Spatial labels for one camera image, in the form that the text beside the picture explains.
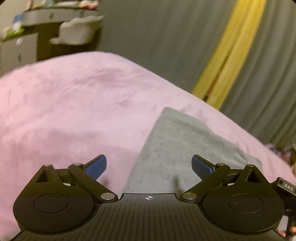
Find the right hand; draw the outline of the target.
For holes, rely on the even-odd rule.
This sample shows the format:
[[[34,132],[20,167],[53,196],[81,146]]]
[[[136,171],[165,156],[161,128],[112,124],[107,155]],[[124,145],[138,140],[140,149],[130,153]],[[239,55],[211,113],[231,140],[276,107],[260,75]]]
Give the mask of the right hand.
[[[278,232],[282,237],[286,237],[287,234],[291,235],[291,234],[296,233],[296,227],[295,227],[295,226],[292,226],[292,227],[290,228],[290,230],[288,231],[288,233],[285,232],[285,231],[280,231],[280,230],[278,230],[277,232]]]

